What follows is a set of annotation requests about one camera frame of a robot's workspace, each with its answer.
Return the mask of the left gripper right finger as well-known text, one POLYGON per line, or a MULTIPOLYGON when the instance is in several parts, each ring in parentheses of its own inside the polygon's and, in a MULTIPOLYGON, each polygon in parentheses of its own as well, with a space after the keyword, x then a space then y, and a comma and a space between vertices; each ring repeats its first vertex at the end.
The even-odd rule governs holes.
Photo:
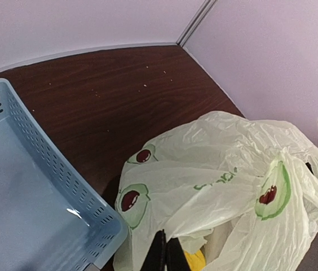
POLYGON ((166 267, 167 271, 190 271, 178 238, 171 238, 166 245, 166 267))

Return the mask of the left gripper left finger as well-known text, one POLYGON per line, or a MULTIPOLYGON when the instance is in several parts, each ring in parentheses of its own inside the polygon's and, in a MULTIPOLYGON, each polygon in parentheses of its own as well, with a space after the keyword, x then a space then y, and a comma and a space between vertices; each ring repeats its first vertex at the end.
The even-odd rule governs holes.
POLYGON ((164 271, 166 265, 166 234, 158 231, 142 265, 142 271, 164 271))

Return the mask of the light green plastic bag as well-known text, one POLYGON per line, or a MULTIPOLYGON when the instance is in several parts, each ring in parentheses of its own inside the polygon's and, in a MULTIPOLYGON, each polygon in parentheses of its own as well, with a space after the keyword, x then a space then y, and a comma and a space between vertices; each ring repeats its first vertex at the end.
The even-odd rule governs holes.
POLYGON ((296 270, 318 233, 318 148, 286 121, 210 112, 132 155, 115 206, 115 270, 139 270, 158 231, 205 270, 296 270))

